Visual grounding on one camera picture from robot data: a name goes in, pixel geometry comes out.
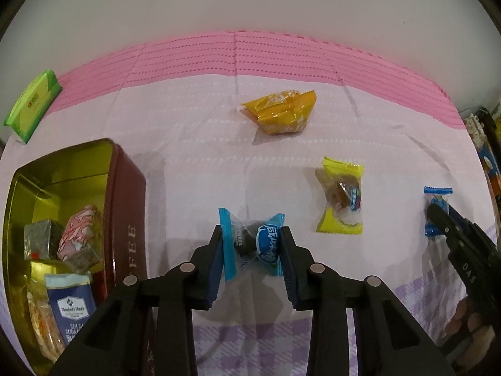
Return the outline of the person's right hand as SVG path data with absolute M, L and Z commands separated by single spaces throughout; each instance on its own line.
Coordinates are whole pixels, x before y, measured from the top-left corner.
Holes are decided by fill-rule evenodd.
M 458 345 L 447 354 L 447 360 L 463 368 L 472 368 L 480 363 L 496 340 L 493 326 L 478 312 L 470 297 L 458 302 L 444 333 L 453 344 L 452 337 L 459 340 Z

